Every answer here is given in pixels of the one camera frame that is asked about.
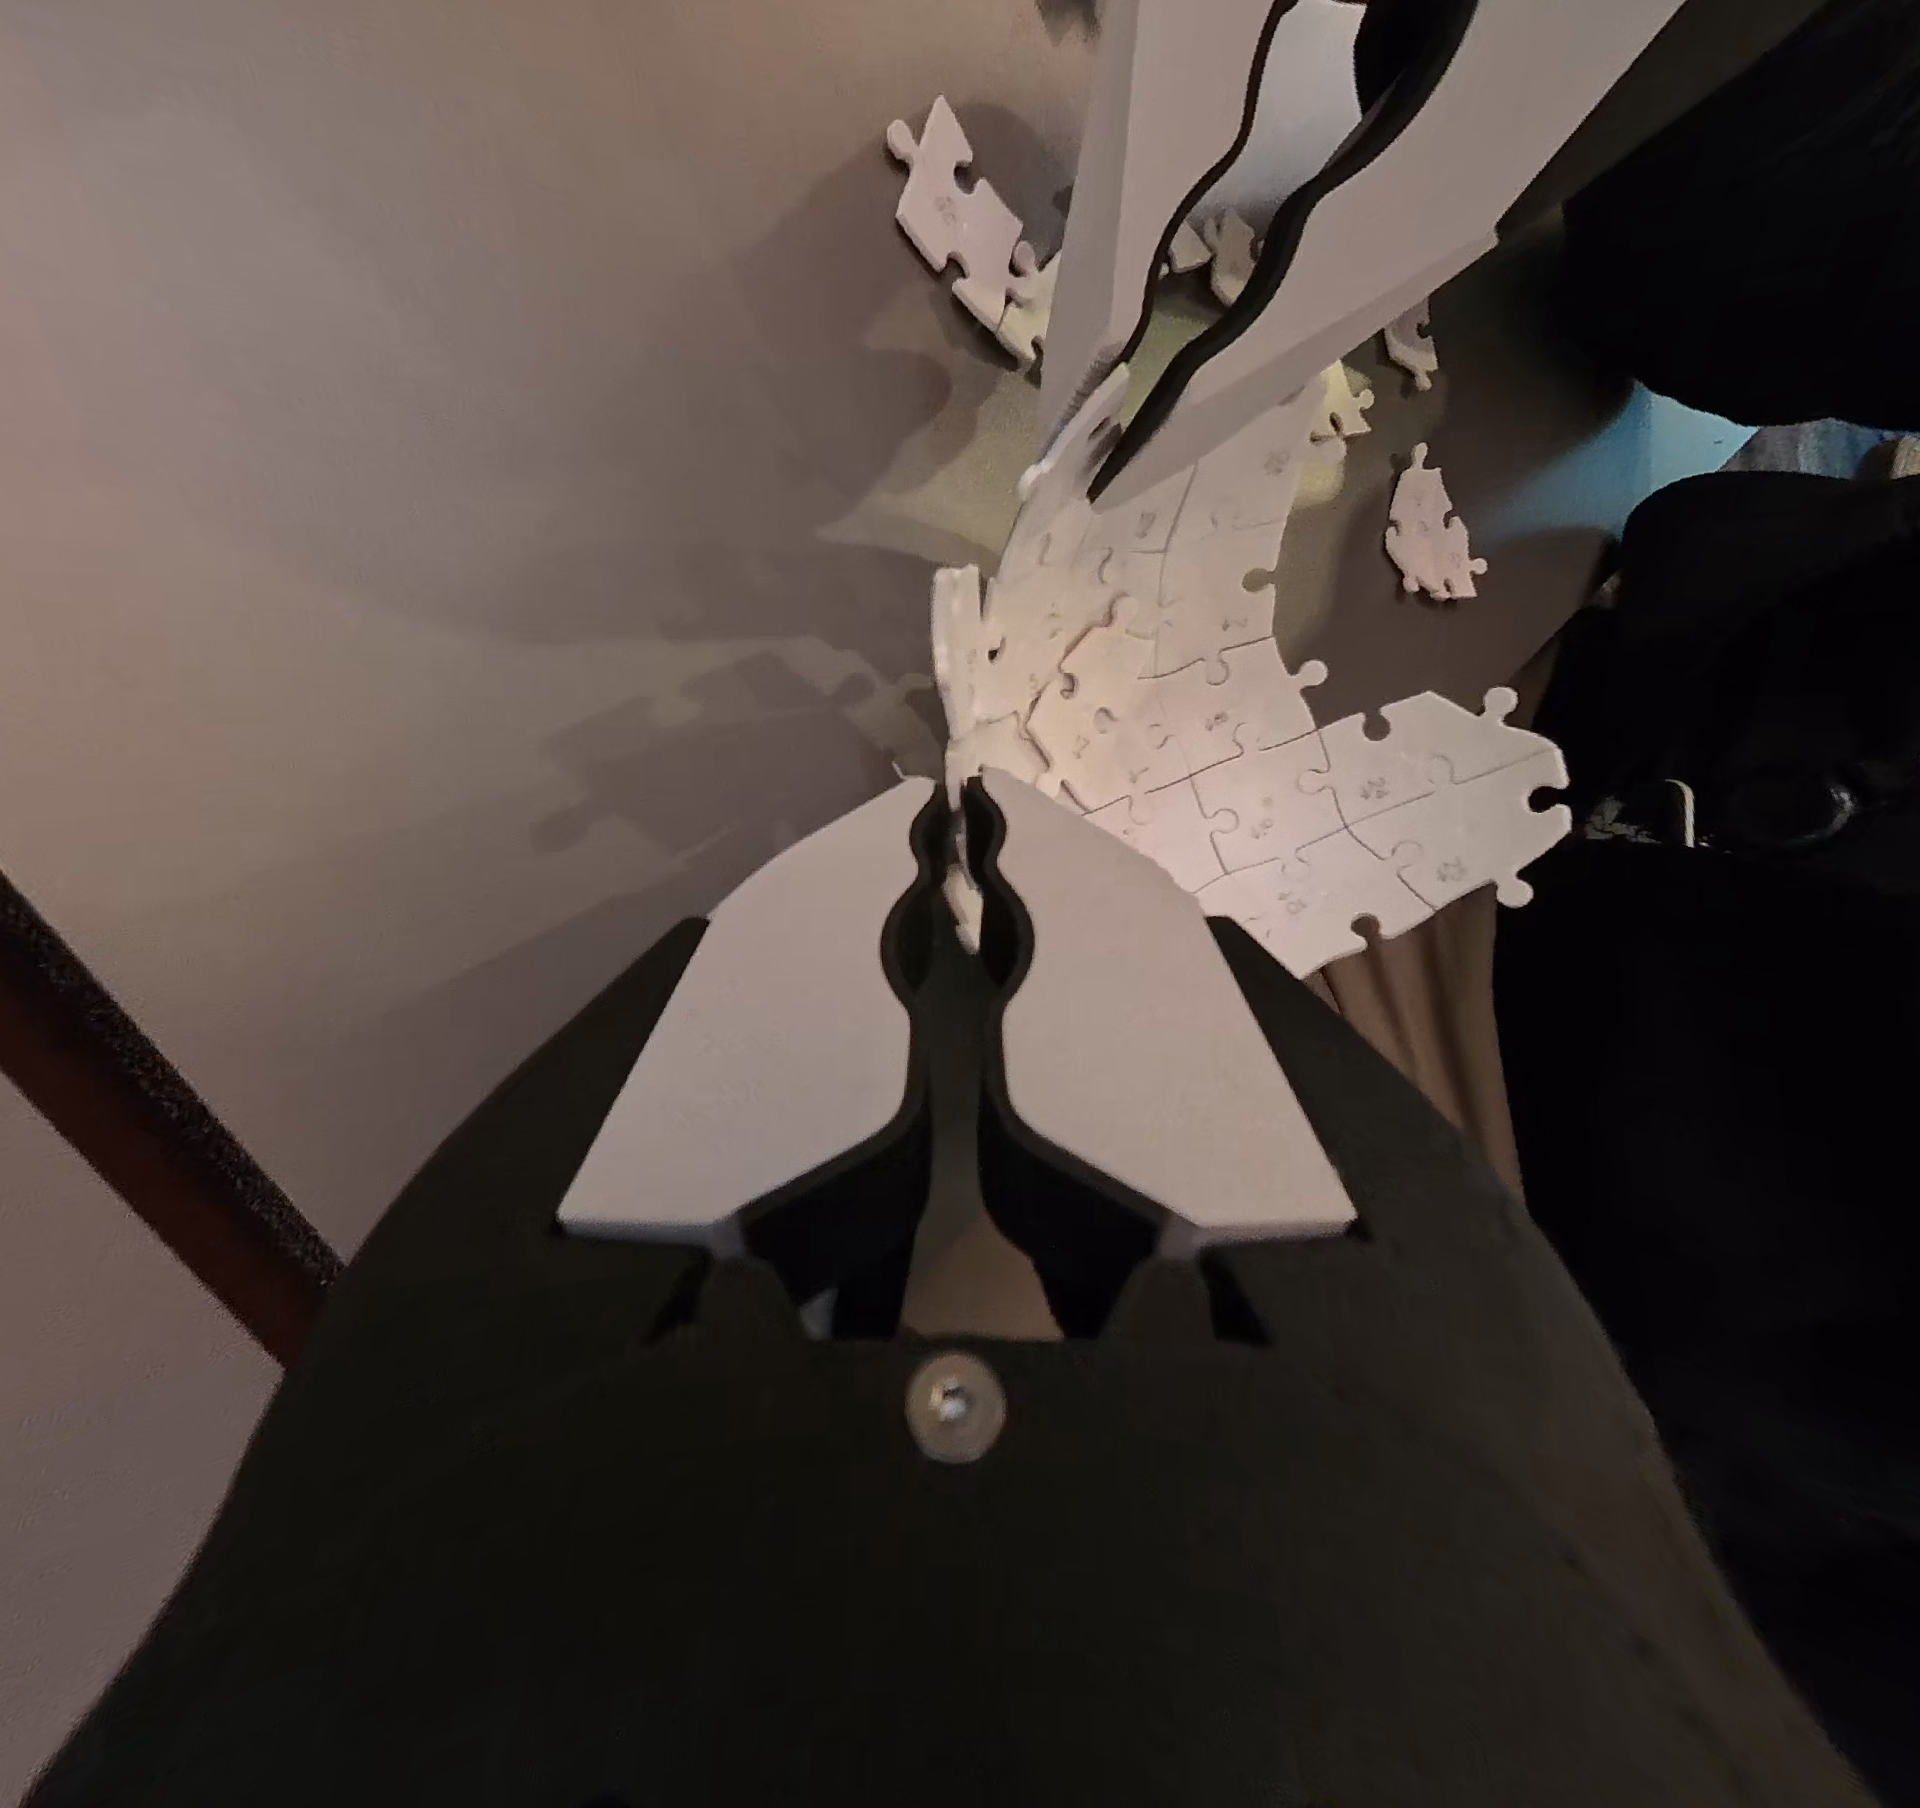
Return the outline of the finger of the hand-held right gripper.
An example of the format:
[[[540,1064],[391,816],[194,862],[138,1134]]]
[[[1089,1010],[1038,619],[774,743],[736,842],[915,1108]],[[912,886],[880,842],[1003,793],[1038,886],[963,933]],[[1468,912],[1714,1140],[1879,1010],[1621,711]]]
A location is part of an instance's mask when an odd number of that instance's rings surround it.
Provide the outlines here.
[[[1050,442],[1138,353],[1176,227],[1263,221],[1361,127],[1361,0],[1100,0],[1043,409]]]
[[[1186,344],[1089,476],[1121,504],[1293,402],[1383,313],[1492,251],[1503,217],[1684,0],[1437,0],[1426,40],[1303,175],[1239,308]]]

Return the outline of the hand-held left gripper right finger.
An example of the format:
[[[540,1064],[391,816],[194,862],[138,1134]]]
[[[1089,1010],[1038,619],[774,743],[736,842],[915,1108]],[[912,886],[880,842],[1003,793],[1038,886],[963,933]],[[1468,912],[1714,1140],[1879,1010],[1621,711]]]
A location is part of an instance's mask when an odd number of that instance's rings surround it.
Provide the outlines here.
[[[1027,1153],[1176,1251],[1361,1228],[1213,929],[1153,857],[1014,779],[969,782],[969,857]]]

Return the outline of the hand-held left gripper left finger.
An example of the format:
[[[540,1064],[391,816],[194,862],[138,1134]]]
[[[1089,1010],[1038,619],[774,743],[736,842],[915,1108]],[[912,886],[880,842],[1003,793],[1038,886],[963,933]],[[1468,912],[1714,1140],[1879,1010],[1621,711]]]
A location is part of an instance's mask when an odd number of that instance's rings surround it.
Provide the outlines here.
[[[901,929],[943,793],[901,779],[763,862],[611,1098],[557,1228],[755,1260],[880,1260],[915,1231],[923,1108]]]

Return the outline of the white puzzle pieces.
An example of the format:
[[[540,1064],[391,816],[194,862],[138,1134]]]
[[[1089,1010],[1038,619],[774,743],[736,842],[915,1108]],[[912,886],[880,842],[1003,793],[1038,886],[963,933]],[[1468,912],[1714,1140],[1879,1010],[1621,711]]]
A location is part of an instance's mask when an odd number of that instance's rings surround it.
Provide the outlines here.
[[[1261,96],[1261,127],[1244,159],[1287,159],[1261,163],[1244,184],[1200,191],[1200,205],[1183,217],[1164,267],[1176,269],[1213,269],[1213,296],[1227,308],[1249,287],[1249,267],[1227,279],[1227,232],[1263,232],[1275,200],[1293,191],[1293,169],[1320,163],[1331,146],[1361,119],[1361,73],[1351,73],[1351,30],[1364,0],[1303,0],[1303,11],[1275,38],[1287,73],[1317,73],[1317,47],[1335,61],[1335,107],[1293,107],[1293,96]],[[952,296],[1008,347],[1008,363],[1028,363],[1043,344],[1050,308],[1050,267],[1028,253],[1014,205],[1003,205],[997,184],[969,175],[973,146],[943,103],[923,107],[923,127],[885,119],[885,163],[901,163],[897,227],[923,253],[928,279],[952,269]]]

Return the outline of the partly built white puzzle ball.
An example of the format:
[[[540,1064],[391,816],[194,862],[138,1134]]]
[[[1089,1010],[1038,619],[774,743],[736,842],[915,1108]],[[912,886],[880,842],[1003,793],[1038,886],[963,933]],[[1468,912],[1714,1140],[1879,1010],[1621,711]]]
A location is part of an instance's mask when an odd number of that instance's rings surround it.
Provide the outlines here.
[[[1128,372],[1014,476],[1014,523],[981,571],[928,580],[943,782],[981,772],[1060,797],[1200,912],[1244,929],[1287,978],[1416,933],[1470,891],[1529,902],[1529,870],[1571,836],[1565,758],[1515,724],[1515,691],[1468,711],[1444,691],[1317,719],[1320,660],[1275,641],[1275,571],[1303,476],[1335,469],[1372,395],[1331,363],[1200,460],[1095,504]]]

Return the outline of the person's right forearm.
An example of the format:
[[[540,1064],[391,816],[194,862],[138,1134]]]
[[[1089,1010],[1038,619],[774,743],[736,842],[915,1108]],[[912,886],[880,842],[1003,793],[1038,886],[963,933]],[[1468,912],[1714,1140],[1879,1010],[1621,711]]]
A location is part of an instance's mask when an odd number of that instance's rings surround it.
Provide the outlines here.
[[[1565,200],[1565,319],[1659,402],[1920,425],[1920,0],[1830,0]]]

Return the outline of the person's tan trouser leg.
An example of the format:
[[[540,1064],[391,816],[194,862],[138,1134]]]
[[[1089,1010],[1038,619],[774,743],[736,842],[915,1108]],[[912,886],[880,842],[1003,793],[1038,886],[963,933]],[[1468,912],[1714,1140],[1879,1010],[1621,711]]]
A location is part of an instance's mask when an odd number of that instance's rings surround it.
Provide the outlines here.
[[[1503,1016],[1492,1016],[1503,896],[1470,891],[1416,933],[1372,939],[1310,978],[1310,990],[1394,1064],[1521,1198],[1509,1117]]]

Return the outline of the wooden-edged white table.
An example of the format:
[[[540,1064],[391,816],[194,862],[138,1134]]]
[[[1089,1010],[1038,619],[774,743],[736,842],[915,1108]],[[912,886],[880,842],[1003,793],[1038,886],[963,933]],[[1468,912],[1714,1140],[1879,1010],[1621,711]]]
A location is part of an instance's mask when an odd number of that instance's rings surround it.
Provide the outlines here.
[[[194,1565],[331,1245],[0,886],[0,1797]]]

